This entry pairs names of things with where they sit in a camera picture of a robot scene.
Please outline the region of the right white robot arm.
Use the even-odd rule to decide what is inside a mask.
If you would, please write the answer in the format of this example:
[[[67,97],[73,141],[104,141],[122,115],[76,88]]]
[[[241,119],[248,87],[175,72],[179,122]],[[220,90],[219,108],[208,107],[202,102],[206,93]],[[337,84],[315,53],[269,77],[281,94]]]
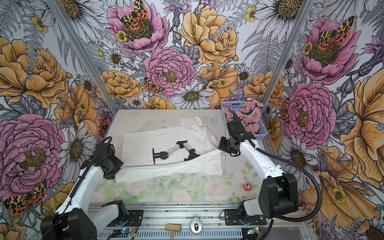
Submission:
[[[285,173],[281,166],[271,161],[271,155],[263,151],[255,136],[247,132],[242,121],[233,112],[233,120],[227,123],[229,137],[221,137],[218,149],[232,157],[244,156],[262,180],[257,198],[239,204],[240,218],[246,221],[254,216],[267,219],[281,218],[299,209],[297,179]]]

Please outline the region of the white printed t-shirt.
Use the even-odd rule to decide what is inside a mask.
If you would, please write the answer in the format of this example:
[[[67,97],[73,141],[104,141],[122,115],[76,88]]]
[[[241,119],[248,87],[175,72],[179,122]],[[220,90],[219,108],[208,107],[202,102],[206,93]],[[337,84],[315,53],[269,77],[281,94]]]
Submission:
[[[199,116],[181,118],[178,126],[126,133],[123,166],[117,183],[133,183],[172,174],[223,174],[217,138]]]

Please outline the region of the wooden mallet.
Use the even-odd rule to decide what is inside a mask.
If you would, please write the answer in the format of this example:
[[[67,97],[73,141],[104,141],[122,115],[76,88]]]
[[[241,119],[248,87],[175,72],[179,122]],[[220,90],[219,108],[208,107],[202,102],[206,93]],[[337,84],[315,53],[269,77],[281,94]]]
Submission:
[[[165,230],[171,233],[170,240],[174,239],[175,233],[180,233],[182,226],[179,224],[166,224]]]

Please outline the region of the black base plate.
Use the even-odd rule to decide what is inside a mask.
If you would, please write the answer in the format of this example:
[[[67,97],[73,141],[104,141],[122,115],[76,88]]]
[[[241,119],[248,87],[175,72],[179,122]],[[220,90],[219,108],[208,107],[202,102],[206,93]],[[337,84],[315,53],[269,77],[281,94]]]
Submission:
[[[126,218],[113,221],[107,227],[140,227],[144,219],[143,215],[143,210],[127,210]]]
[[[239,209],[225,209],[223,214],[220,213],[220,219],[225,221],[226,226],[264,226],[267,224],[263,216],[248,216]]]

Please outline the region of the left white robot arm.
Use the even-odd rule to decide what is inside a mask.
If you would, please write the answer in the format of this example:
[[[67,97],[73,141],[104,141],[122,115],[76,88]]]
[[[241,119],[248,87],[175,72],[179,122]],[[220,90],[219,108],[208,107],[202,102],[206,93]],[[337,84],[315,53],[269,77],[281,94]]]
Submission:
[[[95,240],[109,224],[124,224],[128,214],[123,201],[102,205],[94,217],[88,216],[94,192],[102,179],[112,180],[123,162],[115,156],[110,143],[96,146],[92,159],[82,165],[80,176],[54,215],[43,219],[43,240]]]

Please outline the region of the green circuit board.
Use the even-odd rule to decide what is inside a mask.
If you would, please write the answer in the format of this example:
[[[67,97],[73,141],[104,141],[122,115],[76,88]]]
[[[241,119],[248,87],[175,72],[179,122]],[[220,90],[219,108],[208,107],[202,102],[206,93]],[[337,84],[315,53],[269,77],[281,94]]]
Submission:
[[[114,230],[110,235],[110,238],[134,238],[137,231],[129,231],[128,229]]]
[[[248,229],[247,235],[258,235],[260,233],[260,228],[259,227],[254,227],[252,229]]]

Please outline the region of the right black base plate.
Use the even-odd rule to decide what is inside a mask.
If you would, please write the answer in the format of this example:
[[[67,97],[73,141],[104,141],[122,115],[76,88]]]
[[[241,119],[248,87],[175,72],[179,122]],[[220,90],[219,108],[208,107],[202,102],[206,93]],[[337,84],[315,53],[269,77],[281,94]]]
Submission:
[[[225,209],[223,214],[220,213],[220,219],[225,221],[226,226],[264,226],[267,224],[263,216],[248,216],[239,209]]]

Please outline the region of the aluminium front rail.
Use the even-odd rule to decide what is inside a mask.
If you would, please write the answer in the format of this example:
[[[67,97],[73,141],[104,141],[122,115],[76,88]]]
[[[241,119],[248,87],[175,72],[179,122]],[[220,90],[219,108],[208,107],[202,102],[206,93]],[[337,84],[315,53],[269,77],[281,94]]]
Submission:
[[[86,212],[91,218],[101,209],[104,203],[91,203]],[[128,211],[143,210],[141,229],[163,229],[165,224],[179,224],[182,228],[189,227],[192,218],[200,218],[204,228],[225,228],[225,209],[237,210],[238,203],[128,203],[125,204]],[[287,217],[298,218],[306,215],[303,207]],[[276,228],[310,228],[310,221],[293,223],[280,219],[274,221]]]

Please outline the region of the left green circuit board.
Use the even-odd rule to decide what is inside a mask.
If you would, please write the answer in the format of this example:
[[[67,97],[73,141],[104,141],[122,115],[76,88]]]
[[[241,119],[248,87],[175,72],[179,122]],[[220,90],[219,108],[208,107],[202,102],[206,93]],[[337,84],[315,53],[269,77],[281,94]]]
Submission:
[[[110,235],[110,238],[134,238],[137,231],[129,231],[128,229],[114,230]]]

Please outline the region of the right green circuit board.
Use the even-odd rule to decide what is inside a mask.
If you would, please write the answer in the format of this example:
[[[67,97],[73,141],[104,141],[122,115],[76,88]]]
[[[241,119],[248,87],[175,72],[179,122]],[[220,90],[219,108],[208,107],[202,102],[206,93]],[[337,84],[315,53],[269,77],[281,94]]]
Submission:
[[[248,229],[247,235],[258,235],[260,233],[260,228],[259,227],[254,227],[252,229]]]

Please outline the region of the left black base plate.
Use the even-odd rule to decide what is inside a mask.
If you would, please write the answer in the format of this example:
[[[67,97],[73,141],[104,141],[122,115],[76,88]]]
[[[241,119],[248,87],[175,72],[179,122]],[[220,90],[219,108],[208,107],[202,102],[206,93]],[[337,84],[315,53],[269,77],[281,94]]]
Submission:
[[[143,215],[143,210],[127,210],[126,218],[113,221],[107,227],[140,227],[144,219]]]

